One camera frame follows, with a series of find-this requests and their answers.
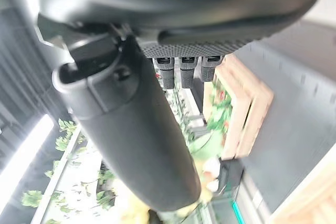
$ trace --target wooden shelf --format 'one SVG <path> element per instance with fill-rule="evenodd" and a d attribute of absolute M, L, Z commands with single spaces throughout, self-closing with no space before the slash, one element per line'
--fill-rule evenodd
<path fill-rule="evenodd" d="M 232 114 L 222 159 L 247 156 L 273 100 L 273 92 L 233 54 L 227 55 L 215 70 L 218 80 L 232 99 Z M 204 84 L 203 114 L 208 120 L 212 105 L 212 84 Z"/>

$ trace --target textured grip surface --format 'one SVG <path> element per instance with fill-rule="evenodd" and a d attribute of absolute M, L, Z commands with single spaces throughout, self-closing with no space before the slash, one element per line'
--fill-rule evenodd
<path fill-rule="evenodd" d="M 215 75 L 215 68 L 201 68 L 201 81 L 213 81 Z"/>
<path fill-rule="evenodd" d="M 194 82 L 194 71 L 191 70 L 182 70 L 181 69 L 181 85 L 183 89 L 191 89 L 193 87 Z"/>
<path fill-rule="evenodd" d="M 160 70 L 162 77 L 163 88 L 164 89 L 173 89 L 175 87 L 174 83 L 174 69 L 172 70 Z"/>

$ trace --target gray wall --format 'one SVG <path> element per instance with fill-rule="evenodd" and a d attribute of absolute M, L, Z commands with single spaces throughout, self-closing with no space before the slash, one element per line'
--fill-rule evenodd
<path fill-rule="evenodd" d="M 328 47 L 334 36 L 304 22 L 236 51 L 275 94 L 252 152 L 242 160 L 271 212 L 336 142 L 336 53 Z"/>
<path fill-rule="evenodd" d="M 21 11 L 12 0 L 0 0 L 0 172 L 43 114 L 56 125 L 0 216 L 0 223 L 10 224 L 30 223 L 35 209 L 21 206 L 22 193 L 45 190 L 49 178 L 44 172 L 62 155 L 55 149 L 57 120 L 69 119 L 51 85 L 48 58 Z"/>

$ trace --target teal light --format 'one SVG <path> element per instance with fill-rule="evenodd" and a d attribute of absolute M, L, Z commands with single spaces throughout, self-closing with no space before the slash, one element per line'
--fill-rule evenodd
<path fill-rule="evenodd" d="M 245 224 L 244 219 L 243 219 L 243 217 L 242 217 L 242 215 L 239 211 L 239 208 L 238 208 L 238 205 L 237 205 L 236 202 L 233 202 L 232 208 L 233 208 L 233 211 L 236 214 L 236 217 L 237 217 L 237 220 L 238 220 L 239 224 Z"/>

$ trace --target wooden frame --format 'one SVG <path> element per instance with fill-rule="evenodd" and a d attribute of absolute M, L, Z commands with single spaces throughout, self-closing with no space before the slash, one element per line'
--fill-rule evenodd
<path fill-rule="evenodd" d="M 273 92 L 233 54 L 225 56 L 216 68 L 216 78 L 231 96 L 233 106 L 222 159 L 247 156 L 273 100 Z M 206 120 L 211 115 L 211 92 L 212 84 L 205 83 L 203 114 Z"/>
<path fill-rule="evenodd" d="M 336 223 L 336 145 L 277 208 L 269 223 Z"/>

